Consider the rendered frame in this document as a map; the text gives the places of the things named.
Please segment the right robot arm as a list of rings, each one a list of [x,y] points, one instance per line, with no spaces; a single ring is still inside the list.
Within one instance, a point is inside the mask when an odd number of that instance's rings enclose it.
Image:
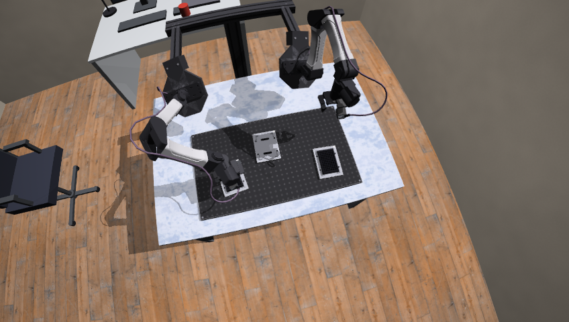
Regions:
[[[189,165],[193,164],[195,166],[190,166],[199,169],[201,172],[205,172],[201,168],[197,167],[200,166],[208,173],[215,171],[224,185],[232,186],[239,182],[240,178],[234,167],[231,166],[231,162],[225,154],[221,154],[219,152],[213,153],[211,150],[196,150],[178,144],[167,138],[167,125],[175,116],[178,115],[178,113],[180,113],[181,109],[187,104],[187,101],[196,99],[203,95],[204,93],[200,82],[187,85],[183,88],[165,94],[164,97],[168,105],[157,116],[150,118],[143,132],[140,134],[140,141],[145,151],[152,153],[147,154],[149,159],[152,161],[156,161],[158,158],[169,160],[176,159],[174,161],[183,161],[182,163],[187,162]],[[156,147],[157,154],[160,154],[159,156],[153,155],[153,153],[156,153]]]

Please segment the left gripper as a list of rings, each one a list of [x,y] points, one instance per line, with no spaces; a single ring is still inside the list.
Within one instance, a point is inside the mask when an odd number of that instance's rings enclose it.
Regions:
[[[322,95],[318,95],[319,103],[321,105],[321,111],[324,112],[327,107],[326,105],[337,104],[337,111],[338,115],[345,115],[346,114],[346,104],[342,101],[339,93],[335,92],[332,88],[330,91],[323,92]],[[324,101],[325,99],[325,101]],[[325,105],[326,103],[326,105]]]

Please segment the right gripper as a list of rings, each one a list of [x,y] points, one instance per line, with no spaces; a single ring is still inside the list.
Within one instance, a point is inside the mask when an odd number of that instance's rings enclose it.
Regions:
[[[242,166],[242,163],[241,163],[240,160],[238,160],[238,161],[232,160],[232,161],[230,161],[230,162],[231,162],[231,166],[234,167],[234,169],[235,169],[237,175],[244,173],[244,169],[243,169],[243,166]],[[213,173],[215,182],[216,182],[216,183],[221,182],[220,177],[215,173],[215,171],[212,172],[212,173]],[[236,184],[234,184],[234,185],[232,185],[232,186],[229,186],[229,188],[231,189],[231,188],[233,188],[233,187],[235,187],[235,186],[237,186],[237,185],[238,185],[238,184],[236,183]]]

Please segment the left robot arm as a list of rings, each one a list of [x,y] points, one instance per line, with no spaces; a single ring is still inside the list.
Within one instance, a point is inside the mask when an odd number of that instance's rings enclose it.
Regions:
[[[307,14],[311,26],[311,45],[308,60],[288,60],[282,62],[284,75],[302,74],[307,81],[323,76],[323,51],[328,35],[335,73],[332,89],[340,94],[347,107],[355,106],[360,100],[360,92],[353,81],[358,76],[359,67],[348,47],[342,28],[343,9],[311,10]],[[321,24],[322,23],[322,24]],[[350,64],[348,57],[357,70]],[[292,64],[291,64],[292,63]],[[291,72],[292,71],[292,72]]]

